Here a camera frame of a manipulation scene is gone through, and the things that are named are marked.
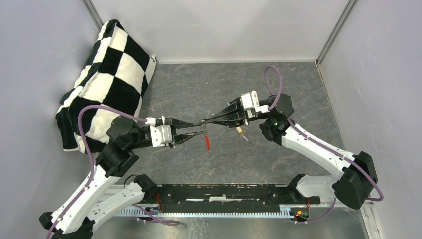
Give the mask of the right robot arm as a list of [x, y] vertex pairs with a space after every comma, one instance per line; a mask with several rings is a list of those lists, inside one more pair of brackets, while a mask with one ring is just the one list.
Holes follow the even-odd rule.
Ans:
[[367, 200], [383, 201], [375, 165], [368, 153], [354, 154], [312, 135], [289, 118], [293, 112], [290, 96], [281, 93], [260, 100], [257, 92], [251, 91], [201, 123], [239, 128], [263, 120], [259, 128], [269, 142], [298, 152], [329, 173], [328, 176], [297, 176], [287, 190], [293, 203], [309, 197], [329, 197], [357, 210]]

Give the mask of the red key tag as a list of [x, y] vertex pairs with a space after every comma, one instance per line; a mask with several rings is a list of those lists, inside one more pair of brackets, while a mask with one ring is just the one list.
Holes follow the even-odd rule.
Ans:
[[210, 151], [211, 150], [210, 139], [207, 135], [205, 136], [205, 143], [206, 143], [207, 151]]

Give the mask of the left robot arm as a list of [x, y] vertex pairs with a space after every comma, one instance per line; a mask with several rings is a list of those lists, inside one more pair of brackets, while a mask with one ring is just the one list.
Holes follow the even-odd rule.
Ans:
[[177, 129], [194, 124], [173, 118], [149, 118], [140, 127], [134, 120], [119, 116], [107, 131], [109, 143], [93, 161], [89, 174], [72, 196], [57, 210], [43, 213], [39, 221], [49, 239], [89, 239], [105, 221], [124, 208], [156, 198], [156, 184], [146, 175], [137, 175], [121, 191], [99, 202], [139, 159], [133, 150], [145, 147], [170, 147], [182, 144], [202, 132], [177, 134]]

